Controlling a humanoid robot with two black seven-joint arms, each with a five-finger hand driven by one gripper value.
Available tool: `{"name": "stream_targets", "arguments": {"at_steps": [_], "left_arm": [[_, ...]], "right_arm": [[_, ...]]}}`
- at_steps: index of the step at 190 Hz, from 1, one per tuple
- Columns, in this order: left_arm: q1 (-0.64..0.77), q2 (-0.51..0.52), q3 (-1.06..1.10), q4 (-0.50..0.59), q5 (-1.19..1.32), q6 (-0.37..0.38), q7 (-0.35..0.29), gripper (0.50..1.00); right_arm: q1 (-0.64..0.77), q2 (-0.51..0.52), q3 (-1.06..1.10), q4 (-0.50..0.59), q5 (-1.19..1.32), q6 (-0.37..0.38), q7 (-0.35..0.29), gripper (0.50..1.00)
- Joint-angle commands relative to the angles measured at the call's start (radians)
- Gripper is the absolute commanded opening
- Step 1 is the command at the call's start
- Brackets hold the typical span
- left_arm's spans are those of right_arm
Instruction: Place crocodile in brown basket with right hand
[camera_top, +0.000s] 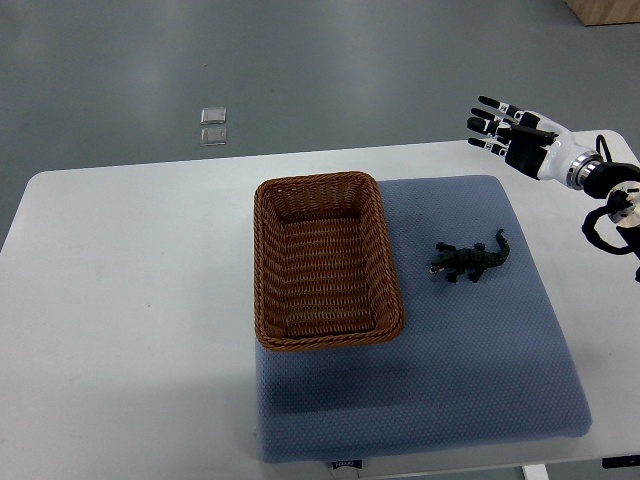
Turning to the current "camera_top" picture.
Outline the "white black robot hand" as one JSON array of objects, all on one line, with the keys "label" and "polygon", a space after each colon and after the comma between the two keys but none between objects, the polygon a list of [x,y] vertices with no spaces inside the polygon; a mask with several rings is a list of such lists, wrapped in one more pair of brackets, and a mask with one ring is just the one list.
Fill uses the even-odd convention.
[{"label": "white black robot hand", "polygon": [[508,166],[535,180],[556,180],[584,188],[587,171],[603,162],[593,148],[581,145],[566,127],[542,114],[487,96],[471,109],[467,128],[472,146],[500,157]]}]

